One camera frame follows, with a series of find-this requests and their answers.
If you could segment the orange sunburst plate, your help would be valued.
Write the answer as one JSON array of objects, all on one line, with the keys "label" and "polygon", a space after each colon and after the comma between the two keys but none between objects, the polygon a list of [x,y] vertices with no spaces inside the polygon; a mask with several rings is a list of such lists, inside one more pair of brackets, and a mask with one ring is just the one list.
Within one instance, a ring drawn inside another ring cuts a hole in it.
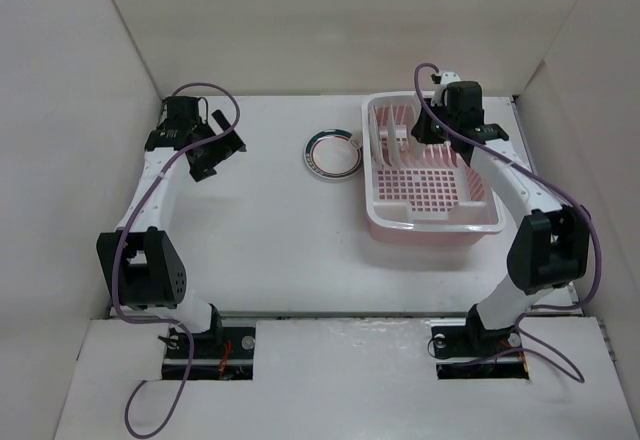
[{"label": "orange sunburst plate", "polygon": [[387,120],[387,151],[390,165],[393,168],[399,168],[401,166],[401,157],[398,149],[395,121],[392,116],[389,116]]},{"label": "orange sunburst plate", "polygon": [[396,128],[396,139],[402,162],[406,165],[414,165],[416,161],[413,149],[414,139],[406,125],[400,125]]}]

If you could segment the white plate teal red rim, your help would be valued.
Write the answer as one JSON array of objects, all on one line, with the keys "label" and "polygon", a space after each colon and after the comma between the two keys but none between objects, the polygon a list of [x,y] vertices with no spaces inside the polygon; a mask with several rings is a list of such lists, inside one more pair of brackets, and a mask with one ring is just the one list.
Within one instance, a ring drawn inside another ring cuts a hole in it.
[{"label": "white plate teal red rim", "polygon": [[363,166],[362,133],[344,129],[322,130],[307,141],[303,161],[312,174],[324,180],[350,178]]}]

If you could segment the white plate green flower pattern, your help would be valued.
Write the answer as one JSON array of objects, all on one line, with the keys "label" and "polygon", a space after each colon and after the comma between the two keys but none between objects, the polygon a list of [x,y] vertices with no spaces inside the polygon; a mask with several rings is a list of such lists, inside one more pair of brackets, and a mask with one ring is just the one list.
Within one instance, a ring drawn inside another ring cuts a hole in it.
[{"label": "white plate green flower pattern", "polygon": [[379,166],[381,164],[379,129],[377,115],[374,108],[370,108],[368,110],[368,133],[372,163]]}]

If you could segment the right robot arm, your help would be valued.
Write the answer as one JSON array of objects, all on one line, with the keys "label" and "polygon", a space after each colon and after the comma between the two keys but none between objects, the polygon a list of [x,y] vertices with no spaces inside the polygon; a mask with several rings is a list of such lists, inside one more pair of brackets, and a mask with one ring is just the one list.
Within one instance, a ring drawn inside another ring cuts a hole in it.
[{"label": "right robot arm", "polygon": [[516,324],[535,303],[584,276],[590,234],[575,206],[559,200],[533,177],[507,132],[485,121],[483,93],[475,81],[436,73],[431,98],[411,130],[422,145],[447,143],[489,184],[507,207],[517,231],[507,254],[507,274],[462,326],[435,327],[439,359],[489,357],[509,349]]}]

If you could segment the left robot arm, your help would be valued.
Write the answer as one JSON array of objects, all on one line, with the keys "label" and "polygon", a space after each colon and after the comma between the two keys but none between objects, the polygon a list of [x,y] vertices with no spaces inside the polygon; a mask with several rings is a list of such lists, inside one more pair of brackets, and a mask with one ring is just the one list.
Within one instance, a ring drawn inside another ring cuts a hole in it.
[{"label": "left robot arm", "polygon": [[204,357],[223,347],[222,322],[217,308],[189,289],[169,227],[184,182],[216,175],[219,163],[245,149],[223,112],[211,111],[205,98],[165,98],[159,124],[144,145],[133,199],[115,229],[101,233],[96,244],[114,307],[186,327],[189,344]]}]

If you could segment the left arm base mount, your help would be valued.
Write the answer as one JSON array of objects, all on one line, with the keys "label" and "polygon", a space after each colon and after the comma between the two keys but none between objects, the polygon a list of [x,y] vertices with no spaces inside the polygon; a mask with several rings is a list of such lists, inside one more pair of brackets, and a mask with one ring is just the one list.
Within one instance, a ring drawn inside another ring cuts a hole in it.
[{"label": "left arm base mount", "polygon": [[[187,367],[189,341],[174,327],[158,339],[165,344],[162,380],[180,380]],[[245,381],[253,379],[256,328],[227,325],[220,331],[194,335],[195,350],[189,380]]]}]

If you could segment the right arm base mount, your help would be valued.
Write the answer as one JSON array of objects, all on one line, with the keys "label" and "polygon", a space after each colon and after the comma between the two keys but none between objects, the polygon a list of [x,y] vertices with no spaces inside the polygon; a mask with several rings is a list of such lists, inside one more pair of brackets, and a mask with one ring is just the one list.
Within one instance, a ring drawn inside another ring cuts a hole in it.
[{"label": "right arm base mount", "polygon": [[433,325],[428,353],[438,380],[528,380],[522,340],[513,329],[475,341],[463,325]]}]

